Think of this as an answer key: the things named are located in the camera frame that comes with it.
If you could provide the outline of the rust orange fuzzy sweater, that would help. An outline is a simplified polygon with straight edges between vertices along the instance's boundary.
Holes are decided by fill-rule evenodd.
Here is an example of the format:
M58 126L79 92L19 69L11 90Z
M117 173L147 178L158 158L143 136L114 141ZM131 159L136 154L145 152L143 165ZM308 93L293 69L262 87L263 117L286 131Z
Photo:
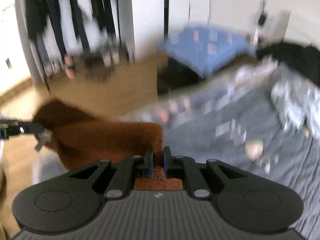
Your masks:
M56 152L67 171L102 159L111 163L126 157L153 153L154 175L137 179L136 190L182 190L182 181L164 176L163 129L154 122L113 121L91 115L60 100L43 104L33 122L51 131L46 147Z

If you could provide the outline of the white grey crumpled garment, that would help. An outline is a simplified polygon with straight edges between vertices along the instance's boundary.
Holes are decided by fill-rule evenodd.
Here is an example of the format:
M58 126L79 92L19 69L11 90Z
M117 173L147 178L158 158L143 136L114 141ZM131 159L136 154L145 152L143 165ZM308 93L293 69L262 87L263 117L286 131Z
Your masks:
M272 87L271 101L285 132L306 127L319 139L319 88L301 79L281 79Z

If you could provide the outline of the blue patterned storage box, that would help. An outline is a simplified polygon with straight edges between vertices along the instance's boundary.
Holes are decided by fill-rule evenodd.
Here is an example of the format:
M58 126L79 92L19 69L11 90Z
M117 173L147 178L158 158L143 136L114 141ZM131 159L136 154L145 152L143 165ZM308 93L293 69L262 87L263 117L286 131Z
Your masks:
M186 27L161 42L157 49L201 78L211 76L237 56L255 57L255 48L244 35L220 27Z

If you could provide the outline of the dark grey quilted bedspread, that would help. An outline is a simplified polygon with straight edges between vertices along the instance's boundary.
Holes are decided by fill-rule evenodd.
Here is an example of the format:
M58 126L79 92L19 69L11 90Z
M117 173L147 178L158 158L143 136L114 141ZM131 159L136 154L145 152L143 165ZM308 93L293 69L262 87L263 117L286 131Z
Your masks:
M306 127L285 132L270 98L277 81L292 78L308 80L283 64L242 65L124 120L161 124L173 155L198 163L218 159L295 190L304 211L294 227L306 239L319 239L319 139Z

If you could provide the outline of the black garment on bed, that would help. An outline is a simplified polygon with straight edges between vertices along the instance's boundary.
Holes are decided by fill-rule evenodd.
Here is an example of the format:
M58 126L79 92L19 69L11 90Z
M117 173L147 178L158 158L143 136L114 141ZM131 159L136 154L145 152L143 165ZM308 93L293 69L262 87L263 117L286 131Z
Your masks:
M265 56L286 64L319 87L319 50L312 46L280 42L256 50L260 60Z

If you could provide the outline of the hanging dark clothes rack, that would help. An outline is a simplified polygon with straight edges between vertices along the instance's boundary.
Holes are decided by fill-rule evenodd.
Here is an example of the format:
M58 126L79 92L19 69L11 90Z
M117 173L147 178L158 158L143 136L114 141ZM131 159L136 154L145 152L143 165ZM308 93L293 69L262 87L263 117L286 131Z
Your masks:
M32 79L46 82L75 59L100 59L105 67L131 57L124 41L120 0L15 0L18 31Z

